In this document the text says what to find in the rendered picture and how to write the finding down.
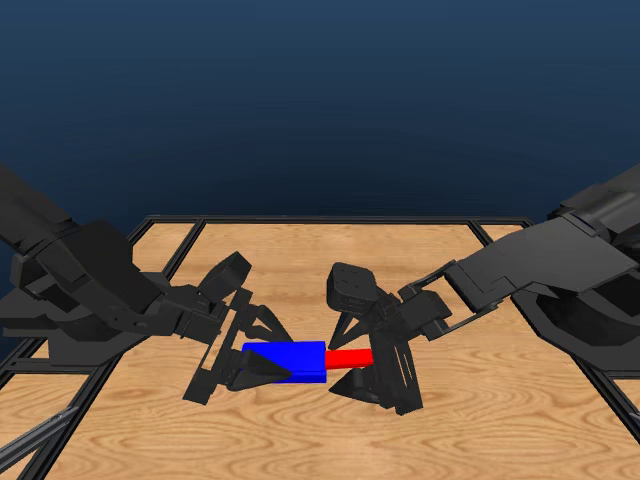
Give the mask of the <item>thin red peg bar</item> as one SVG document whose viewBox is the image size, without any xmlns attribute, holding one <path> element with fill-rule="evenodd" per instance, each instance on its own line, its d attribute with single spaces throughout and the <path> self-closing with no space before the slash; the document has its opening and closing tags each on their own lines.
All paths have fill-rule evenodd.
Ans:
<svg viewBox="0 0 640 480">
<path fill-rule="evenodd" d="M 327 350 L 325 352 L 325 368 L 327 370 L 366 368 L 373 363 L 371 349 Z"/>
</svg>

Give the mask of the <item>blue hollow socket block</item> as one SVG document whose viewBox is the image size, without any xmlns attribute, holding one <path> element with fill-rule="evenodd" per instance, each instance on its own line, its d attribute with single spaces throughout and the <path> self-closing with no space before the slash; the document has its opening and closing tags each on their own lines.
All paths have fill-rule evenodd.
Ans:
<svg viewBox="0 0 640 480">
<path fill-rule="evenodd" d="M 254 351 L 292 375 L 280 383 L 322 384 L 327 382 L 324 341 L 245 342 L 243 351 Z"/>
</svg>

